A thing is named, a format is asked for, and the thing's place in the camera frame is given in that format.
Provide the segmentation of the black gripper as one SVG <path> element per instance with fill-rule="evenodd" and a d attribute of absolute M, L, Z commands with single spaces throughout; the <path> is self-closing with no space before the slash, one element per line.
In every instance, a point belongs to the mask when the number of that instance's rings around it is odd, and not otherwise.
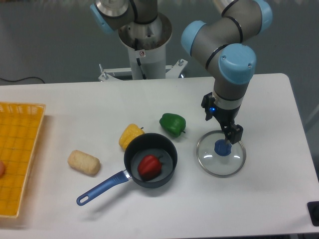
<path fill-rule="evenodd" d="M 238 143 L 243 134 L 243 127 L 239 124 L 235 124 L 235 118 L 239 112 L 239 109 L 240 107 L 231 110 L 215 107 L 213 114 L 221 126 L 221 129 L 225 135 L 225 140 L 229 141 L 231 144 Z"/>

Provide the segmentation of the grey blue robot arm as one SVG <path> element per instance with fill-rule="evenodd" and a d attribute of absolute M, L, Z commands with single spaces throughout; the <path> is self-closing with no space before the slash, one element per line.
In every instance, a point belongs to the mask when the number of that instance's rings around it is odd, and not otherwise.
<path fill-rule="evenodd" d="M 206 120 L 215 118 L 231 144 L 241 140 L 235 123 L 248 84 L 255 73 L 256 55 L 243 42 L 267 29 L 273 20 L 263 0 L 216 0 L 221 19 L 214 24 L 190 23 L 182 33 L 184 50 L 215 80 L 203 97 Z M 172 35 L 170 20 L 155 0 L 96 0 L 91 13 L 104 33 L 118 32 L 129 53 L 133 79 L 165 76 L 165 46 Z"/>

